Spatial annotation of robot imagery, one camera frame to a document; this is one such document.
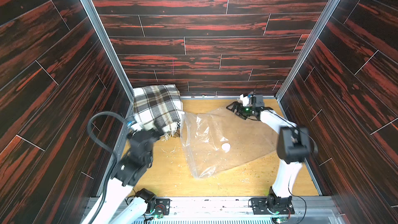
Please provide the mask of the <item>beige brown striped scarf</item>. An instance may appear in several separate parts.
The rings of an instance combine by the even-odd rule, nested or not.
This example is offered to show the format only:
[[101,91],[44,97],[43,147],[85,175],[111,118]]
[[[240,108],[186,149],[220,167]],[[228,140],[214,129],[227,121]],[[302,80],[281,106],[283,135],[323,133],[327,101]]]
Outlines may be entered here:
[[180,92],[175,85],[134,88],[133,113],[144,129],[157,128],[163,139],[177,136],[183,114]]

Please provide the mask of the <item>clear plastic vacuum bag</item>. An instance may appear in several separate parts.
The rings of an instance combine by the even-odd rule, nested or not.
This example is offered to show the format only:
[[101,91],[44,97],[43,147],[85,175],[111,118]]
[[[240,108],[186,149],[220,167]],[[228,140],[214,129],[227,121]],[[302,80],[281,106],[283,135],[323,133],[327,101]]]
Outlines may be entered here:
[[208,178],[276,150],[278,134],[261,121],[243,120],[225,108],[185,112],[181,146],[194,178]]

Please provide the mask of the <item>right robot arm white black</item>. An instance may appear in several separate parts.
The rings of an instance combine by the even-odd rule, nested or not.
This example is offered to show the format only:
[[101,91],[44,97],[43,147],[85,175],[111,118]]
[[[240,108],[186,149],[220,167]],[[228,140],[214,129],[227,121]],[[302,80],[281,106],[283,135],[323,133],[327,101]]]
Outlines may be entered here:
[[226,109],[241,119],[261,121],[276,131],[276,151],[280,163],[266,205],[272,213],[292,207],[293,186],[302,163],[312,152],[317,152],[316,145],[311,144],[308,128],[281,117],[272,108],[265,106],[262,95],[254,93],[240,95],[240,100],[229,104]]

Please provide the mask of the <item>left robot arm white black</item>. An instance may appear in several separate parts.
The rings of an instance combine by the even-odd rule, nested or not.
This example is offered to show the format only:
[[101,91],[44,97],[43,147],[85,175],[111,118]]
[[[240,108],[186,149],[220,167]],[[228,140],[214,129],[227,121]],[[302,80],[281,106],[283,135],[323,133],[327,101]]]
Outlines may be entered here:
[[110,224],[120,204],[133,191],[153,164],[153,147],[164,132],[157,129],[134,131],[127,135],[130,145],[126,154],[106,175],[104,189],[84,224]]

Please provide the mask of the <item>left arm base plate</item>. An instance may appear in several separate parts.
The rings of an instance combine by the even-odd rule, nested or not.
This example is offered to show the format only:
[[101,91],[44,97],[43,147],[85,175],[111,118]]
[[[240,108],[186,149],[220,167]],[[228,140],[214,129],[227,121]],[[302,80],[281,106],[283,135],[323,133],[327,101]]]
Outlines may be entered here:
[[141,197],[135,197],[128,204],[128,209],[131,209],[134,213],[138,214],[138,217],[148,216],[167,216],[171,209],[171,199],[168,198],[156,198],[150,200],[147,203]]

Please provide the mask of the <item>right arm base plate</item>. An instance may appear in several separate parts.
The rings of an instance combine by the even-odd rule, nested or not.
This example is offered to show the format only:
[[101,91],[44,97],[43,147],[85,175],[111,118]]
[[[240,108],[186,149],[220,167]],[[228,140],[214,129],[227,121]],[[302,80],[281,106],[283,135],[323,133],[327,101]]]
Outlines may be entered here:
[[295,213],[292,198],[251,198],[248,205],[255,215],[292,215]]

